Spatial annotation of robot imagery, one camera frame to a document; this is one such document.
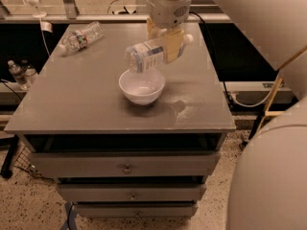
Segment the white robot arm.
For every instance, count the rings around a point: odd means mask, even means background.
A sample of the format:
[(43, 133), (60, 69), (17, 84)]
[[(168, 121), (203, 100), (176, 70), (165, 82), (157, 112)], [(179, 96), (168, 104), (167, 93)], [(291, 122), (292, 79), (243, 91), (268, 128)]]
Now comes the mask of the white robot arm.
[(213, 1), (297, 98), (238, 159), (225, 230), (307, 230), (307, 0)]

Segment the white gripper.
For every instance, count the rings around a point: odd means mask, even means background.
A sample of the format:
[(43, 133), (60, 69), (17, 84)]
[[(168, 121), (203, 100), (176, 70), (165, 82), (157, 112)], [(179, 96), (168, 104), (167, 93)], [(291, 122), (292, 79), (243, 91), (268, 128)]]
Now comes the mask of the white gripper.
[(174, 27), (188, 17), (192, 0), (146, 0), (146, 2), (150, 16), (147, 18), (148, 39), (162, 36), (164, 61), (171, 63), (178, 58), (184, 36), (181, 28)]

